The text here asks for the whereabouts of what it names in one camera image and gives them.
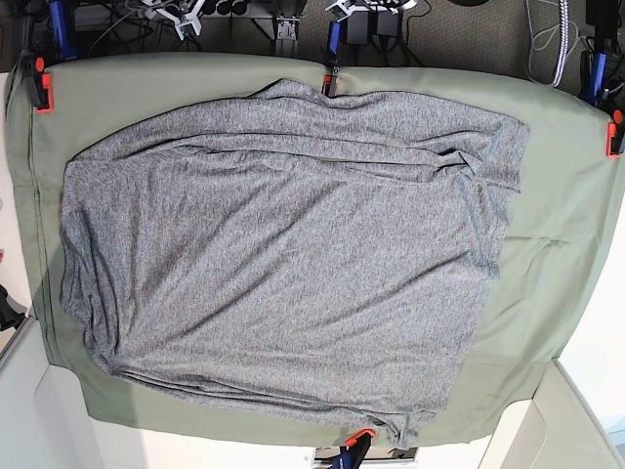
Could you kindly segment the grey heathered T-shirt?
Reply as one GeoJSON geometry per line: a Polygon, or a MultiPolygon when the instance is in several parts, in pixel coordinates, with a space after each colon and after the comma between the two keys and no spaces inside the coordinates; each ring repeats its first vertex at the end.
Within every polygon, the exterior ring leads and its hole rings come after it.
{"type": "Polygon", "coordinates": [[[287,80],[144,120],[65,167],[63,309],[109,375],[407,448],[498,279],[528,137],[287,80]]]}

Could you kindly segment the black power adapter left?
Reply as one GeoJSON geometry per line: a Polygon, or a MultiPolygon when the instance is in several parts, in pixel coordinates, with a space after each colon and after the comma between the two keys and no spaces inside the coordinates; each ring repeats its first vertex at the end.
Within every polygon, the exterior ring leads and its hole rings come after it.
{"type": "Polygon", "coordinates": [[[363,46],[369,42],[369,12],[352,13],[342,26],[343,40],[348,45],[363,46]]]}

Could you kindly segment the black power adapter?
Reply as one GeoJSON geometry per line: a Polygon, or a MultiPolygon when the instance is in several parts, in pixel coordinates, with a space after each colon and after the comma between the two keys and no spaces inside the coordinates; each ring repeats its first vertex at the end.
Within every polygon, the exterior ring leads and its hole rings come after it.
{"type": "Polygon", "coordinates": [[[343,40],[348,45],[363,46],[369,42],[369,12],[352,13],[342,26],[343,40]]]}
{"type": "Polygon", "coordinates": [[[402,16],[385,11],[374,15],[374,33],[378,36],[396,38],[399,36],[402,16]]]}

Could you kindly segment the black power adapter right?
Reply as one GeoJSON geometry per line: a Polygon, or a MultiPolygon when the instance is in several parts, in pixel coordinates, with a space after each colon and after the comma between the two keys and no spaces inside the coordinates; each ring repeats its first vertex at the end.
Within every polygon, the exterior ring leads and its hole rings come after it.
{"type": "Polygon", "coordinates": [[[385,11],[374,15],[374,33],[378,36],[396,38],[399,36],[402,16],[385,11]]]}

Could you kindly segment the bottom orange black clamp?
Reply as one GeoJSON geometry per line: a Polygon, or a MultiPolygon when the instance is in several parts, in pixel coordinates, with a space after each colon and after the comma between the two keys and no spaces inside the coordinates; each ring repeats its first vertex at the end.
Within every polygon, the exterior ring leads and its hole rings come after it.
{"type": "Polygon", "coordinates": [[[331,469],[358,469],[371,448],[376,433],[372,429],[362,429],[345,440],[340,452],[332,460],[331,469]]]}

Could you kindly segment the green table cloth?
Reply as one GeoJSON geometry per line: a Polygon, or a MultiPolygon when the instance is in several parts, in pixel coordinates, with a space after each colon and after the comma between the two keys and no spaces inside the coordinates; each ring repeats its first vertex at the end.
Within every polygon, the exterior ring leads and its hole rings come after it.
{"type": "MultiPolygon", "coordinates": [[[[319,88],[325,67],[263,56],[158,53],[74,61],[49,72],[50,112],[33,110],[17,71],[7,78],[1,109],[33,312],[49,362],[77,376],[90,416],[213,440],[335,444],[344,433],[340,427],[193,405],[106,375],[60,303],[61,192],[65,164],[74,155],[162,112],[250,95],[280,79],[319,88]]],[[[494,431],[508,404],[533,396],[580,322],[616,239],[624,162],[604,153],[607,115],[559,90],[466,70],[346,67],[338,91],[437,96],[513,116],[530,129],[500,278],[446,410],[420,431],[417,443],[481,438],[494,431]]]]}

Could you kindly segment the right orange black clamp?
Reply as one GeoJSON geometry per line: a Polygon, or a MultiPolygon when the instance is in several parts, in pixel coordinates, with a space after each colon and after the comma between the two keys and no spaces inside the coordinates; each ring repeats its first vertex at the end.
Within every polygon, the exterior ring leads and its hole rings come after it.
{"type": "Polygon", "coordinates": [[[608,158],[619,158],[624,153],[624,114],[620,109],[616,109],[607,124],[605,156],[608,158]]]}

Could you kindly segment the aluminium frame bracket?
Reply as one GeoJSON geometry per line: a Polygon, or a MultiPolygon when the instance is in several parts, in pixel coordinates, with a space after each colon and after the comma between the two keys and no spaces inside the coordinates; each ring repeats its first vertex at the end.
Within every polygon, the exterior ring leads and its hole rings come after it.
{"type": "Polygon", "coordinates": [[[299,20],[277,18],[274,22],[274,54],[277,57],[294,59],[298,55],[299,20]]]}

